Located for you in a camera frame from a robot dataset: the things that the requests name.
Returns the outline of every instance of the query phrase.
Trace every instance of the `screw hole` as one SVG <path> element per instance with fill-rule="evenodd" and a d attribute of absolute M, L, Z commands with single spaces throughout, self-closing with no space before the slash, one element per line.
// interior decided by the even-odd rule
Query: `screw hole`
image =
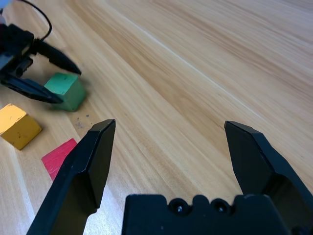
<path fill-rule="evenodd" d="M 180 216 L 188 215 L 191 211 L 191 207 L 180 198 L 172 200 L 168 207 L 172 213 Z"/>
<path fill-rule="evenodd" d="M 211 202 L 211 206 L 218 212 L 223 214 L 230 213 L 230 206 L 229 204 L 222 200 L 222 199 L 215 199 Z"/>

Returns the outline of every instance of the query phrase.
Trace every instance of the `wooden block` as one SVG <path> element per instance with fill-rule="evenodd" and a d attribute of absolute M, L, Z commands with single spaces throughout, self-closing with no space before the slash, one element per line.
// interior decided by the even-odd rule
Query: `wooden block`
<path fill-rule="evenodd" d="M 55 109 L 74 112 L 86 96 L 79 76 L 74 74 L 56 73 L 45 87 L 63 100 L 62 104 L 53 104 Z"/>
<path fill-rule="evenodd" d="M 70 139 L 42 158 L 45 168 L 47 169 L 52 180 L 54 180 L 57 176 L 64 159 L 76 145 L 76 141 L 74 139 Z"/>
<path fill-rule="evenodd" d="M 31 116 L 13 104 L 0 110 L 0 135 L 18 150 L 24 148 L 41 130 Z"/>

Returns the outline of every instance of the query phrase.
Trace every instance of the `robotic arm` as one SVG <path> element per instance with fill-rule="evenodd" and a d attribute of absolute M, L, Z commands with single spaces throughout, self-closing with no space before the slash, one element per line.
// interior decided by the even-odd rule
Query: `robotic arm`
<path fill-rule="evenodd" d="M 313 196 L 265 136 L 227 121 L 233 170 L 243 195 L 232 205 L 193 205 L 162 195 L 126 198 L 122 235 L 312 235 Z M 62 164 L 27 235 L 82 235 L 100 207 L 110 168 L 115 120 L 94 125 Z"/>
<path fill-rule="evenodd" d="M 31 99 L 47 103 L 62 103 L 63 101 L 58 96 L 45 87 L 30 79 L 20 79 L 23 73 L 33 64 L 31 56 L 37 53 L 47 57 L 49 62 L 64 70 L 81 74 L 78 67 L 66 55 L 44 41 L 52 31 L 47 16 L 32 3 L 26 0 L 22 1 L 39 10 L 48 20 L 50 29 L 43 38 L 35 39 L 31 32 L 23 31 L 13 24 L 7 26 L 2 20 L 0 24 L 0 84 Z"/>

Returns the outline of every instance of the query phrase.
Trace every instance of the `yellow wooden block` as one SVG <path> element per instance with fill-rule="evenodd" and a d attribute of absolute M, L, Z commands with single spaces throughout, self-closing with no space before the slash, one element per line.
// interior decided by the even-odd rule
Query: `yellow wooden block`
<path fill-rule="evenodd" d="M 31 116 L 13 104 L 0 110 L 0 135 L 18 150 L 24 148 L 41 130 Z"/>

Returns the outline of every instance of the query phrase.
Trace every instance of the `table surface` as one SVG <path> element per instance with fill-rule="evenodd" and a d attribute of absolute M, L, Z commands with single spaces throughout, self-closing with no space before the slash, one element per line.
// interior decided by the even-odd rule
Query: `table surface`
<path fill-rule="evenodd" d="M 41 158 L 93 124 L 117 122 L 111 169 L 85 234 L 119 235 L 125 198 L 196 194 L 231 203 L 241 190 L 223 124 L 265 134 L 313 192 L 312 14 L 305 0 L 34 0 L 47 42 L 83 72 L 88 98 L 54 111 L 0 87 L 43 131 L 22 151 L 0 140 L 0 234 L 24 235 L 52 184 Z M 4 15 L 38 37 L 45 20 L 15 2 Z M 25 77 L 58 68 L 37 56 Z"/>

